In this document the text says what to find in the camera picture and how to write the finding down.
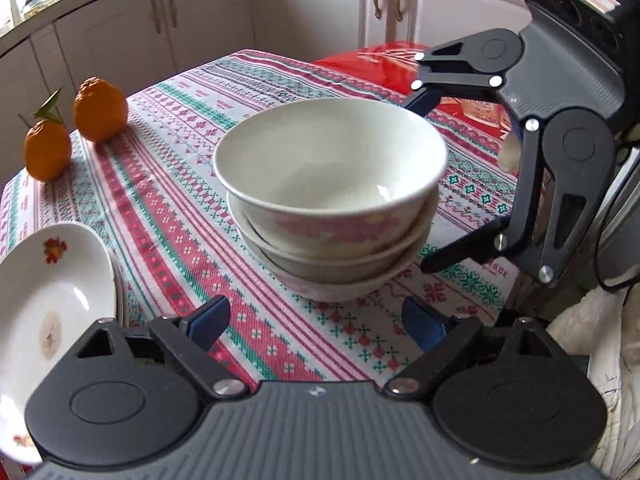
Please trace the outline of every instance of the white fabric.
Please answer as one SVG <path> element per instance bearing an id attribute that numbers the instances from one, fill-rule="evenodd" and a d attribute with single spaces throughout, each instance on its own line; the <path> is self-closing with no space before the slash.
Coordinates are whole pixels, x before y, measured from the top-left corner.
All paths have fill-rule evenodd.
<path id="1" fill-rule="evenodd" d="M 630 269 L 623 279 L 636 272 Z M 626 293 L 592 290 L 558 316 L 548 332 L 568 354 L 590 356 L 588 377 L 607 406 L 607 427 L 593 465 L 611 479 L 638 480 L 640 285 Z"/>

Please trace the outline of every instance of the cabinet door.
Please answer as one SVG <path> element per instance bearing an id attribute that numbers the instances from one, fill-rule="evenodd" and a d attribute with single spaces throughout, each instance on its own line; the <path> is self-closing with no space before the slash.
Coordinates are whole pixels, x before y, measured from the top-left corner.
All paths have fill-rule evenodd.
<path id="1" fill-rule="evenodd" d="M 178 72 L 253 48 L 249 0 L 164 0 Z"/>
<path id="2" fill-rule="evenodd" d="M 98 76 L 131 95 L 175 74 L 161 0 L 97 0 L 55 27 L 76 88 Z"/>
<path id="3" fill-rule="evenodd" d="M 255 43 L 307 61 L 383 43 L 386 3 L 376 16 L 373 0 L 251 0 Z"/>
<path id="4" fill-rule="evenodd" d="M 30 120 L 49 97 L 29 40 L 0 57 L 0 194 L 5 184 L 24 167 L 22 146 Z"/>
<path id="5" fill-rule="evenodd" d="M 398 3 L 393 6 L 396 38 L 427 46 L 490 28 L 519 32 L 531 21 L 524 0 L 399 0 L 401 22 L 396 20 Z"/>
<path id="6" fill-rule="evenodd" d="M 36 58 L 38 58 L 38 64 L 42 70 L 42 76 L 47 88 L 51 88 L 53 91 L 62 88 L 58 95 L 58 110 L 66 126 L 73 130 L 74 99 L 77 91 L 73 81 L 71 81 L 53 24 L 49 23 L 34 32 L 31 35 L 31 44 Z"/>

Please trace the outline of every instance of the striped tablecloth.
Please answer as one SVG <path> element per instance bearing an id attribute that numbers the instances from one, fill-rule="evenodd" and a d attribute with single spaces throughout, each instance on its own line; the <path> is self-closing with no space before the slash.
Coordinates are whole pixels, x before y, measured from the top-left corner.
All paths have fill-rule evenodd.
<path id="1" fill-rule="evenodd" d="M 129 99 L 128 131 L 99 145 L 74 133 L 65 175 L 45 186 L 23 171 L 6 186 L 0 258 L 41 227 L 81 221 L 120 262 L 133 324 L 187 314 L 225 294 L 232 320 L 211 354 L 252 386 L 263 379 L 383 384 L 419 355 L 400 322 L 407 295 L 491 324 L 517 270 L 497 260 L 423 275 L 413 265 L 366 298 L 323 304 L 298 297 L 262 268 L 229 217 L 214 149 L 228 129 L 265 108 L 330 96 L 402 100 L 361 79 L 253 50 L 139 92 Z M 447 139 L 450 165 L 423 253 L 506 213 L 515 190 L 515 179 L 495 165 L 496 139 L 442 110 L 429 119 Z"/>

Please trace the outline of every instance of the orange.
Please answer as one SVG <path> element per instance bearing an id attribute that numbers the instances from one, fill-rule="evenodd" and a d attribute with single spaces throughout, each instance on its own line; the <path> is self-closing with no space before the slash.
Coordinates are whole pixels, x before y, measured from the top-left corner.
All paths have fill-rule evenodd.
<path id="1" fill-rule="evenodd" d="M 102 142 L 127 126 L 129 105 L 120 89 L 92 77 L 80 85 L 74 102 L 74 122 L 87 140 Z"/>
<path id="2" fill-rule="evenodd" d="M 71 160 L 71 139 L 64 124 L 39 121 L 24 139 L 24 162 L 36 180 L 48 182 L 60 176 Z"/>

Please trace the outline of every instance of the ceramic bowl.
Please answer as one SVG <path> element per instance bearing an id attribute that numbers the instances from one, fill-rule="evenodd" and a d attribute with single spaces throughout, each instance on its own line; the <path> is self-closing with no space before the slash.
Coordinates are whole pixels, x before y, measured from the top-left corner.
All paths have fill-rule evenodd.
<path id="1" fill-rule="evenodd" d="M 315 283 L 293 276 L 273 263 L 267 255 L 260 250 L 260 247 L 254 245 L 247 238 L 242 238 L 242 234 L 240 234 L 240 237 L 247 248 L 255 255 L 256 259 L 291 292 L 299 294 L 302 298 L 312 301 L 338 303 L 341 301 L 356 300 L 357 298 L 362 298 L 367 294 L 372 293 L 374 290 L 378 290 L 386 282 L 396 277 L 400 272 L 409 267 L 412 261 L 414 261 L 416 255 L 422 250 L 422 247 L 429 236 L 430 229 L 431 226 L 429 229 L 426 229 L 425 232 L 412 245 L 410 245 L 404 253 L 402 253 L 393 266 L 385 272 L 382 272 L 373 278 L 369 278 L 368 280 L 346 284 Z"/>
<path id="2" fill-rule="evenodd" d="M 27 400 L 89 325 L 116 317 L 109 251 L 85 225 L 46 227 L 0 263 L 0 290 L 0 452 L 34 465 Z"/>
<path id="3" fill-rule="evenodd" d="M 270 246 L 254 230 L 242 211 L 242 202 L 231 193 L 226 194 L 226 204 L 240 234 L 260 250 L 278 267 L 316 283 L 353 283 L 385 272 L 402 253 L 430 228 L 438 209 L 438 188 L 434 189 L 420 210 L 418 218 L 407 234 L 388 249 L 356 260 L 311 260 L 284 253 Z"/>
<path id="4" fill-rule="evenodd" d="M 257 233 L 288 254 L 354 259 L 401 239 L 447 165 L 428 121 L 380 101 L 324 98 L 233 127 L 214 170 Z"/>

